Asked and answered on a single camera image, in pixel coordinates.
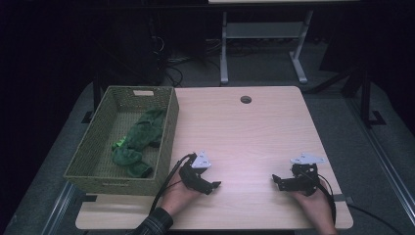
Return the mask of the person's right hand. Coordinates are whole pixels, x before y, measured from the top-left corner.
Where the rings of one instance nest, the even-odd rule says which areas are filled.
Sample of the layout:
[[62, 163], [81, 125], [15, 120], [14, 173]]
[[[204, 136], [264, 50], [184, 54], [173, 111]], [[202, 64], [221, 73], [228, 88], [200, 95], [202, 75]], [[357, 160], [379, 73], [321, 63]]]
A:
[[320, 189], [311, 196], [305, 196], [298, 191], [291, 192], [290, 195], [300, 204], [304, 214], [315, 227], [334, 226], [331, 207], [326, 195]]

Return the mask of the black stand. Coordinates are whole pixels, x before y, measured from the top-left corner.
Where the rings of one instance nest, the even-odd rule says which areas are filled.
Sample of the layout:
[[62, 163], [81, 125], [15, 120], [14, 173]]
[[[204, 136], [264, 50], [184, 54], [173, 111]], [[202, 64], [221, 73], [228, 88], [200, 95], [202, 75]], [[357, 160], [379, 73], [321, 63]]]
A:
[[95, 112], [98, 109], [98, 106], [101, 102], [101, 83], [100, 76], [96, 73], [92, 81], [92, 91], [93, 91], [93, 110], [88, 111], [82, 120], [82, 123], [89, 123], [92, 120]]
[[370, 110], [371, 80], [368, 69], [362, 67], [361, 73], [361, 96], [360, 96], [360, 119], [367, 128], [373, 125], [385, 125], [386, 122], [378, 111]]

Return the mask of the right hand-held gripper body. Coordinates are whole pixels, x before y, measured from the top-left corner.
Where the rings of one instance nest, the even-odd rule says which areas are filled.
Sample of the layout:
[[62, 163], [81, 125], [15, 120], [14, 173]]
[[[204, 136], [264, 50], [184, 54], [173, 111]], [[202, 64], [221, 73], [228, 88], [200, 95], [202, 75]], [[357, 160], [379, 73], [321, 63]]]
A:
[[326, 159], [316, 157], [308, 153], [302, 153], [299, 157], [291, 159], [293, 183], [290, 187], [291, 191], [302, 191], [306, 196], [312, 195], [319, 183], [318, 164], [323, 164]]

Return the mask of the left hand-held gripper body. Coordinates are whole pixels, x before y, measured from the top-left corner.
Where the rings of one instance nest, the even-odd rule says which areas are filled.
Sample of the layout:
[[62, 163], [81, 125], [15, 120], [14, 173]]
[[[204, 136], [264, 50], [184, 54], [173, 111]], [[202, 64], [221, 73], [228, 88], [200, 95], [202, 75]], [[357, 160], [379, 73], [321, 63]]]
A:
[[204, 151], [186, 156], [186, 162], [179, 169], [179, 175], [187, 188], [196, 190], [198, 187], [209, 187], [210, 182], [202, 179], [202, 174], [211, 166]]

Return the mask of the green woven basket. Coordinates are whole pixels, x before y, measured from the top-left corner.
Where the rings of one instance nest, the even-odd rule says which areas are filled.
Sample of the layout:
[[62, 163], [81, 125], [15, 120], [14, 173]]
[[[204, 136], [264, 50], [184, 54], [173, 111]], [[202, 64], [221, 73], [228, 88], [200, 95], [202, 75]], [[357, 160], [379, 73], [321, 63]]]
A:
[[[161, 144], [146, 147], [142, 161], [152, 172], [131, 177], [112, 158], [112, 145], [127, 135], [142, 114], [164, 111]], [[163, 86], [110, 86], [79, 143], [64, 178], [89, 194], [155, 196], [169, 175], [179, 104], [175, 90]]]

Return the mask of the grey metal-legged table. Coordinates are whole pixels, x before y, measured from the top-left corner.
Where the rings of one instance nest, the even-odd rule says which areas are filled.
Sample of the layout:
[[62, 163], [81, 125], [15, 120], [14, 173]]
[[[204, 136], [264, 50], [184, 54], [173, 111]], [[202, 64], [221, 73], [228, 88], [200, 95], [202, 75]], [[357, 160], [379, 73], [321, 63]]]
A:
[[[308, 80], [300, 63], [300, 53], [308, 34], [313, 14], [318, 6], [324, 4], [353, 3], [357, 0], [207, 0], [213, 7], [226, 7], [222, 13], [221, 52], [220, 52], [220, 82], [229, 82], [227, 42], [229, 39], [296, 39], [297, 47], [289, 53], [290, 60], [300, 84]], [[266, 11], [281, 11], [292, 14], [293, 10], [283, 10], [283, 7], [304, 7], [304, 17], [301, 21], [272, 22], [267, 20], [258, 23], [229, 22], [228, 13], [237, 7], [253, 10], [258, 7]]]

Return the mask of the grey tape piece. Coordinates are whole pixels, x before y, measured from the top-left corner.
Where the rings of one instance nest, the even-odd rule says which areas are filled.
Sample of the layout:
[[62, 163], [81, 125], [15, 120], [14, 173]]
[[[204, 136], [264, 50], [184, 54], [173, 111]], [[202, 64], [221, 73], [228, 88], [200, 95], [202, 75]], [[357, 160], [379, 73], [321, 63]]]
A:
[[352, 205], [354, 203], [351, 196], [346, 196], [344, 194], [335, 194], [333, 195], [334, 202], [345, 202], [346, 204]]

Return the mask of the green pet garment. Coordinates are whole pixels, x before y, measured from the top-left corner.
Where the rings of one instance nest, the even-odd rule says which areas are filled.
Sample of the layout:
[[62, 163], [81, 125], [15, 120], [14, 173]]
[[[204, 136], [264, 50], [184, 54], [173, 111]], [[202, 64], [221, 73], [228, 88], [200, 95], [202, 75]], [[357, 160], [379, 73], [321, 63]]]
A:
[[112, 160], [123, 166], [133, 178], [146, 178], [153, 168], [143, 161], [144, 150], [161, 144], [165, 110], [150, 109], [130, 127], [127, 134], [112, 145]]

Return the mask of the metal floor rail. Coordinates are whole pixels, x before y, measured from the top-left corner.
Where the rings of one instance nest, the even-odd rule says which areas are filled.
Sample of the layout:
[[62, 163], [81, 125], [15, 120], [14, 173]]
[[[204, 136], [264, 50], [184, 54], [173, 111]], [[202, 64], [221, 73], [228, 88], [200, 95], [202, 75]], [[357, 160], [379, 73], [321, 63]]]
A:
[[65, 216], [74, 191], [75, 187], [71, 183], [66, 182], [64, 184], [64, 187], [56, 198], [56, 201], [52, 207], [52, 211], [49, 214], [45, 225], [43, 226], [41, 235], [57, 234], [58, 228]]
[[383, 170], [388, 182], [390, 183], [394, 193], [396, 194], [399, 202], [401, 203], [405, 213], [407, 214], [411, 223], [415, 226], [415, 198], [412, 196], [402, 181], [400, 175], [396, 171], [395, 167], [392, 165], [386, 150], [382, 147], [381, 142], [377, 138], [373, 129], [361, 119], [356, 102], [350, 99], [346, 99], [346, 105], [358, 123], [363, 135], [368, 140], [372, 150], [375, 152], [379, 165]]

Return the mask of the person's left hand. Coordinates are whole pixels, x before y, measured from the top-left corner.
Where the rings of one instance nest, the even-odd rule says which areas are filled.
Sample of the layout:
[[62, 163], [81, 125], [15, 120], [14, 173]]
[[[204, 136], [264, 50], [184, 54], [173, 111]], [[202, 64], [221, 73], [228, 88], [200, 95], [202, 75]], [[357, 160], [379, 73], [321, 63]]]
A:
[[171, 216], [175, 216], [182, 212], [199, 196], [201, 196], [200, 192], [187, 188], [182, 182], [180, 175], [175, 173], [170, 179], [168, 187], [163, 194], [161, 208]]

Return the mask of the dark cabinet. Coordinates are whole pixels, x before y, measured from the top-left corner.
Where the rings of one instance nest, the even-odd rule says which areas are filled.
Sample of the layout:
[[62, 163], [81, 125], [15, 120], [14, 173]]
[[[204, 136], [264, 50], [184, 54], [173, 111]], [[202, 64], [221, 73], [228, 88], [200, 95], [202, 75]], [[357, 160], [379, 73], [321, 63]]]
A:
[[111, 84], [161, 84], [161, 73], [146, 23], [133, 17], [120, 17], [112, 23], [109, 39], [105, 73]]

